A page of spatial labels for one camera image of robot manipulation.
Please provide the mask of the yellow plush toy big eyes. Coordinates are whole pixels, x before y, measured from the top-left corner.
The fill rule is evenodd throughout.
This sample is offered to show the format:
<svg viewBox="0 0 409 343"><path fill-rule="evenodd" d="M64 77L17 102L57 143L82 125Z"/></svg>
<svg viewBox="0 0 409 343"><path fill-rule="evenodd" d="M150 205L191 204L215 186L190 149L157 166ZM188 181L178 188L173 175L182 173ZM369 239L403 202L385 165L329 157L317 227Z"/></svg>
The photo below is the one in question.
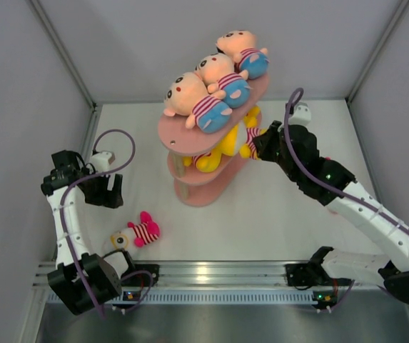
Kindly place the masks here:
<svg viewBox="0 0 409 343"><path fill-rule="evenodd" d="M211 173L215 171L221 163L222 152L219 146L212 150L198 154L195 156L183 156L182 162L185 167L195 166L197 170L203 173Z"/></svg>

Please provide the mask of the boy plush blue pants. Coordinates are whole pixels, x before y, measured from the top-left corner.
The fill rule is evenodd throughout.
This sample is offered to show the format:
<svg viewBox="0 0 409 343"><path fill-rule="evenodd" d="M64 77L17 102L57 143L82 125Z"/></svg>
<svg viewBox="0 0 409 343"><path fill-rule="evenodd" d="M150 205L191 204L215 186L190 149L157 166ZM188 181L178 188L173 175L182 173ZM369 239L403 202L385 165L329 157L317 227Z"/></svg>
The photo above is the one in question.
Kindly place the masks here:
<svg viewBox="0 0 409 343"><path fill-rule="evenodd" d="M204 57L194 69L211 95L223 94L232 109L243 106L251 95L248 72L236 71L233 60L222 53Z"/></svg>

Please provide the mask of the boy plush black hair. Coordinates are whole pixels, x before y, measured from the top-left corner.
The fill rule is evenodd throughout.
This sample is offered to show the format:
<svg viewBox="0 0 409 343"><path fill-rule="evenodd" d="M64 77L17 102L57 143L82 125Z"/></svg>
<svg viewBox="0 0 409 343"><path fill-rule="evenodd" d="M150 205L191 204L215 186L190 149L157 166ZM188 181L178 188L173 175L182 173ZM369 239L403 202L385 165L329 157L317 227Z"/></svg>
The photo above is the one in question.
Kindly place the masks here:
<svg viewBox="0 0 409 343"><path fill-rule="evenodd" d="M163 115L184 116L187 129L198 127L202 132L212 134L222 129L231 118L233 110L223 102L225 95L222 90L209 94L197 74L186 72L168 88L163 99Z"/></svg>

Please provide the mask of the yellow cat plush striped shirt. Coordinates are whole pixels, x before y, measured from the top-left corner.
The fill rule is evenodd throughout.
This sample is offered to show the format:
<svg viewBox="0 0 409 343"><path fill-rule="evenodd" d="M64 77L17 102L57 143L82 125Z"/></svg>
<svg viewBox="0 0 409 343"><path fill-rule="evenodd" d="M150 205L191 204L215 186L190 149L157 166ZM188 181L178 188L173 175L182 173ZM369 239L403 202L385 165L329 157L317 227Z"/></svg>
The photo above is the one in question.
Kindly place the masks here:
<svg viewBox="0 0 409 343"><path fill-rule="evenodd" d="M230 130L216 146L226 156L239 154L243 159L259 160L253 139L267 131L258 126L247 127L240 121Z"/></svg>

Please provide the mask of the yellow plush toy striped shirt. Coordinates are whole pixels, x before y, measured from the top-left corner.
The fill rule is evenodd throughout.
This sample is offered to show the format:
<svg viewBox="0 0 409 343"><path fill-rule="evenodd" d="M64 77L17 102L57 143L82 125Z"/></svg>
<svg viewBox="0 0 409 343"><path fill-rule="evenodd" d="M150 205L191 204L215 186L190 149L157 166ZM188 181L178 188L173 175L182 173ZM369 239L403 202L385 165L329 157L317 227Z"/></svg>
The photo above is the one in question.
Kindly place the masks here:
<svg viewBox="0 0 409 343"><path fill-rule="evenodd" d="M259 106L254 106L251 108L243 118L243 122L246 125L246 128L258 127L258 116L261 113Z"/></svg>

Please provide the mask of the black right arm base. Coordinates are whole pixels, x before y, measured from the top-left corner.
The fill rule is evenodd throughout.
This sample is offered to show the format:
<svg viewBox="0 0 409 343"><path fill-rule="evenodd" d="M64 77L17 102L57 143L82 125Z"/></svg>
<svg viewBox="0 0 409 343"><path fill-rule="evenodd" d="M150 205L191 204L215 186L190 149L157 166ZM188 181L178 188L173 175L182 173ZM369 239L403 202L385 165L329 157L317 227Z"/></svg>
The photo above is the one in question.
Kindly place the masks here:
<svg viewBox="0 0 409 343"><path fill-rule="evenodd" d="M332 286L332 279L321 265L312 262L287 264L285 266L288 286L311 288L315 286Z"/></svg>

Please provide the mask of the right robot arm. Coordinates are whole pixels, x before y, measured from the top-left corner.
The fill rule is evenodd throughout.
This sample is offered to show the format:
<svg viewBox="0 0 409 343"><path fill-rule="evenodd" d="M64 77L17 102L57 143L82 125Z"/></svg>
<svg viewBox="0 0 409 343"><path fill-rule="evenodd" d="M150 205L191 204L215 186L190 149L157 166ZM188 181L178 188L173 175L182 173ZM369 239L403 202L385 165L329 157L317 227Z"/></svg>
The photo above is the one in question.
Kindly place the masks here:
<svg viewBox="0 0 409 343"><path fill-rule="evenodd" d="M381 254L321 247L309 260L310 278L350 279L382 287L409 304L409 226L373 198L342 164L322 157L316 136L302 125L274 121L253 138L258 158L275 162L307 197L341 215Z"/></svg>

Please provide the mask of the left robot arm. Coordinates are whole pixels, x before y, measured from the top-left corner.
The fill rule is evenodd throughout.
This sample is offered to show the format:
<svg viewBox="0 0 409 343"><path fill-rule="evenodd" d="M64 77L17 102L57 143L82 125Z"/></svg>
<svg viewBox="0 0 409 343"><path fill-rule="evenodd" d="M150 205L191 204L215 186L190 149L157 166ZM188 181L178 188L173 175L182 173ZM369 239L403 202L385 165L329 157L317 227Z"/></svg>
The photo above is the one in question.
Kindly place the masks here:
<svg viewBox="0 0 409 343"><path fill-rule="evenodd" d="M132 284L137 276L137 268L124 248L95 252L85 218L86 207L116 209L123 205L123 177L117 174L114 184L108 184L115 160L109 151L93 151L89 162L68 150L51 158L54 168L41 184L56 231L56 268L48 273L47 280L71 313L80 315L101 309L121 295L121 285Z"/></svg>

